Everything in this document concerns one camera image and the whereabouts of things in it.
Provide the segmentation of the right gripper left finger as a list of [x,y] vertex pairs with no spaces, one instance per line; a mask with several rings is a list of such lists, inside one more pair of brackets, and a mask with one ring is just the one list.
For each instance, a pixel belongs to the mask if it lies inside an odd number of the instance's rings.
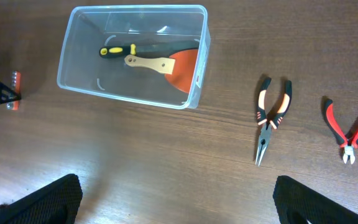
[[0,209],[0,223],[71,224],[82,198],[78,176],[68,174]]

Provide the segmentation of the clear plastic container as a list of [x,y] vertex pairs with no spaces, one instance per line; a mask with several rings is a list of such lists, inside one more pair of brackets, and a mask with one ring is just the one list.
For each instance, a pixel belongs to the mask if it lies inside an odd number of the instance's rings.
[[[80,6],[72,10],[57,73],[60,88],[121,101],[182,110],[196,108],[208,63],[208,12],[197,4]],[[107,58],[103,47],[130,49],[137,57],[168,58],[198,49],[191,88],[185,93],[167,75]]]

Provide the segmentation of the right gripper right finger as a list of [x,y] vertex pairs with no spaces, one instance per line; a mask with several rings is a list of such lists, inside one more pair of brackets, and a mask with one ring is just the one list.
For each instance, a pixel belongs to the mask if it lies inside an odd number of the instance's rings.
[[358,214],[287,175],[277,177],[273,200],[281,224],[358,224]]

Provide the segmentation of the orange scraper wooden handle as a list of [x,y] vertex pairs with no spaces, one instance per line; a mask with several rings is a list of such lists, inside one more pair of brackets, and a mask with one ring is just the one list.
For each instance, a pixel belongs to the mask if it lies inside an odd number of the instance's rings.
[[128,55],[124,61],[130,67],[149,68],[164,74],[169,84],[182,92],[189,93],[197,57],[198,49],[189,49],[174,53],[168,58],[141,58]]

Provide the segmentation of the file yellow black handle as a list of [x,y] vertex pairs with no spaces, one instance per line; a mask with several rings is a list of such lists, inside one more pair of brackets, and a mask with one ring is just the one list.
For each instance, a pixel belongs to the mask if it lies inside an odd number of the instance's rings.
[[200,43],[195,40],[184,40],[149,45],[129,44],[122,46],[104,46],[100,48],[99,56],[101,58],[119,58],[143,53],[178,52],[181,50],[197,49],[199,45]]

